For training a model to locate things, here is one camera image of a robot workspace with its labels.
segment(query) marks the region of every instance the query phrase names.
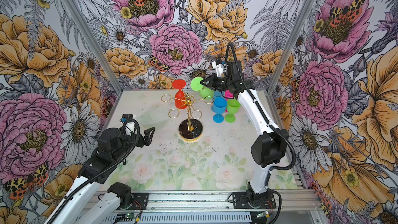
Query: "flower bud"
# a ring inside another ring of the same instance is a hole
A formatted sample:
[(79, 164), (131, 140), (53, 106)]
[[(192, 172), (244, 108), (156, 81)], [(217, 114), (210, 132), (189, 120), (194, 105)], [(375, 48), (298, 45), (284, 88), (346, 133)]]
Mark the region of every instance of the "flower bud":
[(351, 103), (349, 108), (350, 108), (350, 110), (351, 110), (351, 112), (353, 114), (359, 115), (359, 114), (361, 114), (363, 112), (363, 108), (362, 107), (363, 107), (362, 102), (354, 101), (354, 102)]
[(359, 73), (365, 71), (365, 69), (366, 69), (365, 55), (362, 55), (360, 58), (358, 58), (358, 59), (354, 62), (354, 65), (352, 66), (352, 69), (353, 69), (353, 71), (354, 71), (354, 76), (358, 76)]
[(188, 12), (187, 12), (187, 10), (184, 9), (184, 8), (181, 8), (181, 7), (180, 7), (180, 17), (181, 17), (181, 18), (186, 18), (186, 17), (188, 17)]

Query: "pink peony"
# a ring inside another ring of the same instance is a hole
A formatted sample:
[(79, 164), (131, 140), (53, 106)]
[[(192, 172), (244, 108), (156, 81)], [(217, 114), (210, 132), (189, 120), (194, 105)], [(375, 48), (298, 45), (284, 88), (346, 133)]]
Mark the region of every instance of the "pink peony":
[(197, 35), (181, 26), (170, 24), (150, 36), (152, 55), (171, 67), (169, 72), (181, 74), (181, 69), (202, 59), (202, 46)]
[(127, 21), (127, 30), (133, 34), (159, 28), (174, 17), (174, 0), (146, 0), (141, 7), (129, 4), (128, 0), (113, 1), (113, 9), (122, 10), (120, 18)]
[(320, 54), (324, 59), (333, 59), (342, 63), (354, 55), (368, 40), (371, 31), (366, 31), (373, 7), (368, 8), (369, 0), (365, 0), (362, 13), (353, 22), (341, 21), (337, 27), (332, 27), (330, 10), (333, 7), (344, 9), (354, 0), (326, 0), (321, 6), (321, 12), (315, 16), (314, 31), (306, 41), (309, 50)]
[(43, 163), (55, 168), (64, 156), (62, 125), (67, 115), (43, 95), (26, 93), (0, 102), (0, 179), (33, 174)]
[(297, 115), (311, 119), (320, 130), (333, 127), (347, 107), (348, 92), (343, 85), (344, 75), (339, 66), (332, 61), (311, 61), (300, 77)]

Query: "black bracket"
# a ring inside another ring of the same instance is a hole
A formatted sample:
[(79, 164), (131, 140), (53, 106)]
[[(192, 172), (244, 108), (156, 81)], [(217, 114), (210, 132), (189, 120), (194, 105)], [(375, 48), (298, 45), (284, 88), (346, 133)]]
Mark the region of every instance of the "black bracket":
[(134, 201), (137, 201), (141, 205), (141, 209), (147, 209), (149, 193), (131, 193), (132, 203), (127, 208), (118, 208), (117, 210), (140, 210), (140, 206)]
[(247, 209), (247, 208), (276, 208), (275, 199), (272, 201), (273, 194), (270, 192), (268, 197), (263, 201), (256, 202), (257, 205), (251, 205), (249, 203), (249, 198), (246, 192), (233, 192), (232, 193), (232, 200), (234, 203), (235, 209)]

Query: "black cable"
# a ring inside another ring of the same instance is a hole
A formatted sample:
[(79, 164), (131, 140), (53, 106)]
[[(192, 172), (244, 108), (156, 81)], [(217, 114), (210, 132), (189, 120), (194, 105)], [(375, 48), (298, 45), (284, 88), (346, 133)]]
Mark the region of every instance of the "black cable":
[[(234, 60), (235, 60), (235, 66), (236, 66), (236, 69), (238, 71), (240, 80), (242, 81), (243, 86), (245, 87), (246, 91), (249, 93), (250, 97), (254, 101), (256, 98), (254, 97), (253, 93), (248, 89), (248, 87), (247, 87), (247, 85), (246, 85), (246, 83), (245, 83), (245, 81), (243, 79), (243, 75), (242, 75), (242, 73), (241, 73), (241, 71), (240, 71), (240, 69), (238, 67), (238, 59), (236, 58), (236, 53), (235, 53), (235, 49), (234, 49), (234, 46), (233, 46), (232, 42), (228, 42), (228, 44), (226, 46), (226, 57), (228, 56), (228, 50), (229, 50), (230, 46), (231, 46), (232, 55), (233, 55)], [(261, 108), (260, 103), (258, 101), (254, 101), (254, 103), (256, 104), (258, 110), (260, 111), (260, 113), (261, 113), (262, 117), (264, 118), (264, 120), (266, 121), (266, 123), (269, 124), (269, 119), (267, 118), (266, 114), (264, 113), (263, 109)], [(269, 127), (271, 128), (271, 130), (273, 132), (275, 132), (278, 136), (280, 136), (286, 142), (286, 144), (289, 147), (290, 152), (292, 154), (292, 161), (290, 162), (290, 164), (288, 166), (286, 166), (286, 167), (272, 166), (269, 170), (270, 171), (272, 171), (274, 169), (290, 170), (296, 164), (296, 152), (295, 152), (295, 149), (294, 149), (293, 145), (288, 140), (286, 140), (286, 138), (273, 125), (269, 125)]]
[(279, 194), (278, 191), (275, 191), (275, 190), (273, 190), (273, 189), (268, 189), (268, 190), (271, 191), (271, 192), (274, 193), (274, 194), (277, 194), (277, 195), (278, 195), (278, 198), (279, 198), (278, 210), (276, 211), (276, 215), (275, 215), (274, 219), (273, 219), (270, 223), (268, 223), (268, 224), (274, 224), (274, 223), (276, 222), (276, 219), (279, 217), (280, 212), (281, 212), (281, 208), (282, 208), (282, 196), (281, 196), (281, 194)]
[(229, 198), (232, 196), (232, 193), (228, 196), (228, 198), (226, 199), (228, 202), (230, 202), (230, 203), (234, 203), (234, 202), (232, 202), (232, 201), (229, 201)]
[(99, 201), (101, 200), (101, 198), (100, 198), (101, 195), (105, 195), (105, 194), (99, 194), (99, 195), (98, 195), (98, 200), (99, 200)]
[(107, 172), (109, 172), (110, 170), (114, 169), (116, 166), (118, 166), (118, 164), (120, 164), (121, 162), (123, 162), (123, 160), (125, 160), (132, 152), (132, 150), (134, 150), (135, 146), (137, 145), (139, 139), (140, 139), (140, 126), (138, 124), (138, 122), (135, 119), (128, 119), (123, 123), (123, 127), (126, 127), (126, 122), (134, 122), (135, 127), (137, 128), (137, 135), (135, 136), (135, 142), (133, 144), (133, 146), (131, 147), (131, 149), (124, 155), (122, 156), (119, 160), (111, 163), (111, 165), (109, 167), (107, 167), (106, 169), (104, 169), (103, 171), (99, 172), (97, 175), (91, 177), (90, 179), (88, 179), (87, 181), (85, 181), (84, 183), (82, 183), (80, 186), (78, 186), (74, 191), (72, 191), (67, 197), (65, 198), (65, 201), (63, 201), (60, 205), (59, 208), (54, 212), (54, 214), (52, 215), (52, 217), (49, 219), (49, 221), (47, 222), (47, 224), (51, 224), (59, 215), (59, 213), (62, 211), (62, 209), (65, 207), (65, 205), (68, 203), (69, 200), (71, 200), (73, 198), (73, 196), (80, 191), (84, 186), (86, 186), (89, 183), (92, 183), (95, 181), (95, 179), (97, 179), (98, 177), (106, 174)]
[(116, 224), (117, 222), (121, 222), (121, 221), (132, 221), (132, 218), (122, 217), (122, 218), (115, 220), (115, 222), (112, 224)]

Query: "floral wallpaper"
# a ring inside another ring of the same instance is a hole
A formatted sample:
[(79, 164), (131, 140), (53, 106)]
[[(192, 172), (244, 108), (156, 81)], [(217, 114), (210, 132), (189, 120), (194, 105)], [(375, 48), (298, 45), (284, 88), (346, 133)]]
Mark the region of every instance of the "floral wallpaper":
[[(55, 2), (62, 15), (60, 0), (47, 1)], [(245, 77), (256, 87), (266, 87), (279, 61), (278, 55), (267, 54), (281, 53), (303, 2), (76, 0), (127, 89), (170, 89), (176, 79), (184, 79), (189, 87), (192, 78), (214, 72), (211, 62), (224, 59), (229, 41), (235, 44)], [(285, 86), (292, 64), (293, 56), (284, 69)]]
[(398, 0), (316, 0), (273, 91), (329, 223), (398, 223), (397, 10)]
[(45, 221), (116, 97), (60, 0), (0, 0), (1, 223)]

